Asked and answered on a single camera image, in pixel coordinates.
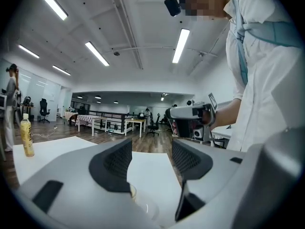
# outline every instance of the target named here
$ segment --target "white table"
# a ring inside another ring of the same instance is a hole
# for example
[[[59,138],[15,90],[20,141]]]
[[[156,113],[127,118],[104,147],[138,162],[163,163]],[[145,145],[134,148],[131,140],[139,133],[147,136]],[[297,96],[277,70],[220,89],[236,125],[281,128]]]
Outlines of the white table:
[[[127,123],[132,122],[132,131],[133,131],[133,124],[134,123],[140,123],[140,138],[142,137],[142,123],[144,123],[144,128],[143,132],[145,133],[145,128],[146,128],[146,119],[144,120],[138,120],[138,119],[130,119],[130,120],[125,120],[125,135],[127,135]]]
[[[33,157],[26,157],[23,146],[15,145],[13,157],[19,183],[22,185],[58,156],[93,145],[96,144],[76,136],[34,143],[35,155]],[[180,199],[181,187],[167,154],[132,152],[127,181],[135,186],[138,195],[147,195],[157,205],[159,215],[154,221],[164,228],[175,224],[174,216]]]
[[[220,127],[216,127],[213,131],[212,131],[212,136],[213,138],[215,138],[215,136],[221,137],[221,138],[226,138],[226,139],[230,139],[232,136],[232,131],[233,129],[227,129],[228,126],[220,126]]]
[[[91,129],[92,129],[92,136],[94,136],[94,121],[96,120],[105,120],[105,132],[107,131],[107,118],[106,117],[100,117],[96,115],[82,115],[79,114],[77,116],[78,119],[78,132],[80,132],[80,120],[83,120],[85,122],[91,123]]]

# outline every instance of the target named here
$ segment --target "ceiling light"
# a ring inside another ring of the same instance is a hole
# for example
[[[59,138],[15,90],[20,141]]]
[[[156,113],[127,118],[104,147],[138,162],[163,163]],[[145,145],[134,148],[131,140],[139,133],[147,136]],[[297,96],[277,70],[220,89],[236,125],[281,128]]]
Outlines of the ceiling light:
[[[38,82],[40,82],[40,81],[38,81]],[[46,83],[44,83],[44,82],[40,82],[40,83],[47,85],[47,84],[46,84]]]
[[[30,78],[30,79],[31,79],[31,77],[29,77],[29,76],[27,76],[27,75],[24,75],[24,74],[20,74],[20,75],[23,75],[23,76],[28,77],[28,78]]]
[[[91,42],[87,42],[85,45],[103,63],[103,65],[109,66],[108,62],[103,58],[103,56],[101,56],[101,54],[96,50],[96,48],[93,46]]]
[[[29,53],[30,55],[34,56],[35,58],[39,58],[39,56],[38,56],[37,54],[34,54],[33,52],[31,52],[29,49],[25,48],[24,46],[19,45],[19,47],[20,47],[22,50],[24,50],[24,51],[26,51],[27,53]]]
[[[45,1],[63,21],[65,20],[65,18],[68,17],[67,13],[57,4],[55,0],[45,0]]]
[[[68,73],[68,72],[66,72],[66,71],[64,71],[64,70],[62,70],[62,69],[60,69],[60,68],[58,68],[58,67],[55,66],[55,65],[53,65],[53,68],[55,68],[56,70],[59,70],[59,71],[65,73],[65,74],[67,74],[67,75],[71,75],[70,73]]]
[[[173,63],[178,63],[179,62],[179,59],[181,57],[182,51],[184,49],[184,46],[186,44],[186,41],[187,41],[187,38],[188,38],[189,34],[190,34],[189,30],[186,30],[186,29],[181,30],[180,38],[179,38],[177,48],[176,48],[176,52],[175,52],[175,55],[173,57]]]

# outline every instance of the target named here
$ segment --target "black railing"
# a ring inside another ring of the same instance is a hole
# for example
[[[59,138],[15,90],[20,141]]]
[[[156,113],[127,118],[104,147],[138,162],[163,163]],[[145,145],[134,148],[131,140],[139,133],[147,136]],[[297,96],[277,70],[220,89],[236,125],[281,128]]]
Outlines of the black railing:
[[[116,125],[117,130],[120,130],[121,133],[124,132],[125,120],[130,119],[130,118],[127,118],[129,116],[129,114],[110,113],[110,112],[101,112],[101,111],[93,111],[93,110],[87,111],[87,115],[96,115],[96,116],[111,119],[111,120],[107,121],[107,127],[115,128],[115,125]],[[105,127],[105,123],[106,123],[105,121],[103,123],[103,120],[100,120],[100,122],[95,121],[94,126],[98,126],[99,128],[102,128],[102,127]]]

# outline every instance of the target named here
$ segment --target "bottle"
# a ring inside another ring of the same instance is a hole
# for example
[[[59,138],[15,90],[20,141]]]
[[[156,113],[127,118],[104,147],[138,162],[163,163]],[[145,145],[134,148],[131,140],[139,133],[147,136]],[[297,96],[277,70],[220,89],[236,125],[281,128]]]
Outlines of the bottle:
[[[23,120],[20,124],[20,134],[23,142],[23,148],[26,157],[34,156],[32,135],[31,135],[31,123],[28,120],[29,115],[23,114]]]

